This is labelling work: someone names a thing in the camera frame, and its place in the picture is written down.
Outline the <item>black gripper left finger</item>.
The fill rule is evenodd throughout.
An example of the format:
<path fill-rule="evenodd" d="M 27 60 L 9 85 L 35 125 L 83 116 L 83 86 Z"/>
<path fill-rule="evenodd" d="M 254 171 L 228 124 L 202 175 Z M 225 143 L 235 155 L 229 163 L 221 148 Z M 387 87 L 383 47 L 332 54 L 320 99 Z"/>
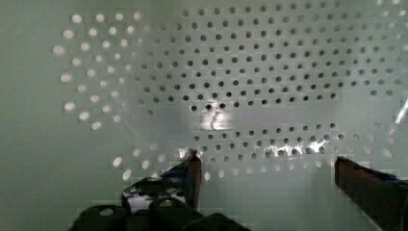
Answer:
<path fill-rule="evenodd" d="M 188 206 L 198 207 L 202 178 L 202 160 L 194 149 L 175 167 L 158 177 L 145 177 L 126 188 L 121 204 L 131 214 L 147 210 L 153 200 L 163 197 L 176 198 Z"/>

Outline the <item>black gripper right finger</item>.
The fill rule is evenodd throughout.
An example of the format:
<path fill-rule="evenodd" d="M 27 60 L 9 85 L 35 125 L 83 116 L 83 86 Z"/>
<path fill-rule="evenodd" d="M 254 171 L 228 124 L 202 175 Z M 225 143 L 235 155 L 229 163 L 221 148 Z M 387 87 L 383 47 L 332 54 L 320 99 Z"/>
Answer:
<path fill-rule="evenodd" d="M 407 231 L 406 180 L 338 157 L 335 183 L 383 231 Z"/>

